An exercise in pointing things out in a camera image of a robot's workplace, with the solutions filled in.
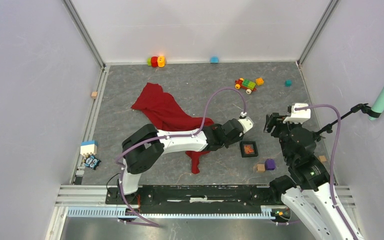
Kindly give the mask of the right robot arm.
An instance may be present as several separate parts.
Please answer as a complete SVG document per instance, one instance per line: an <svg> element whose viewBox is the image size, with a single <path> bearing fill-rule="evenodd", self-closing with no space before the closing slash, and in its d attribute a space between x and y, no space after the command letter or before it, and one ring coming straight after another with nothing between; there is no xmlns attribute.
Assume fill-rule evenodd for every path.
<svg viewBox="0 0 384 240"><path fill-rule="evenodd" d="M303 127L309 118L277 112L266 115L264 131L279 140L290 173L270 182L269 199L289 207L317 240L362 240L339 199L332 175L314 154L322 133L332 133L338 120L310 131Z"/></svg>

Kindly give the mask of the black square display box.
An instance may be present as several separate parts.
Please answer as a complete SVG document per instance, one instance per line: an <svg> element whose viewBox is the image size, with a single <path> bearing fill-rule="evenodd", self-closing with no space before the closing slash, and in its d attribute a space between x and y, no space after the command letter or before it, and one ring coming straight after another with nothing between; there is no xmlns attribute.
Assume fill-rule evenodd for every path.
<svg viewBox="0 0 384 240"><path fill-rule="evenodd" d="M239 147L243 158L252 158L259 155L257 143L255 141L241 141Z"/></svg>

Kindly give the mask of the red garment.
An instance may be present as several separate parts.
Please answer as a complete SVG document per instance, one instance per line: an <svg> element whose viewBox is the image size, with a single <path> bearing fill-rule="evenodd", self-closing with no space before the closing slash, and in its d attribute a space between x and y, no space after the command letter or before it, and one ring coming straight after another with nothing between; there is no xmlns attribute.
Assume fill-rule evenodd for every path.
<svg viewBox="0 0 384 240"><path fill-rule="evenodd" d="M156 83L148 82L131 108L141 111L157 129L163 131L195 130L203 120L186 114L174 97Z"/></svg>

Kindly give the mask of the orange flower brooch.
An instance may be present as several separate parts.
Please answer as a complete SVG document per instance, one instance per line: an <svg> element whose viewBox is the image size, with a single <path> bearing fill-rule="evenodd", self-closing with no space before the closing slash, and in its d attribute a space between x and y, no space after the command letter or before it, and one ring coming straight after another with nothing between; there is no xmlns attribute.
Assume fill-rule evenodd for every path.
<svg viewBox="0 0 384 240"><path fill-rule="evenodd" d="M251 156L255 154L255 149L253 144L245 144L243 146L244 154L247 156Z"/></svg>

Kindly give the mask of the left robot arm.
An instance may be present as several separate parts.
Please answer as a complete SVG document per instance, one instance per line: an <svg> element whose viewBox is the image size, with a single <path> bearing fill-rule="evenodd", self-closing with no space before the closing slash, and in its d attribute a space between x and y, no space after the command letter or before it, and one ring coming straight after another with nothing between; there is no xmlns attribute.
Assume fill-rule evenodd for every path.
<svg viewBox="0 0 384 240"><path fill-rule="evenodd" d="M189 131L164 131L149 123L122 143L117 162L122 164L118 197L125 204L137 198L139 180L160 156L176 152L213 152L241 141L254 127L249 118L231 119L225 124L213 124Z"/></svg>

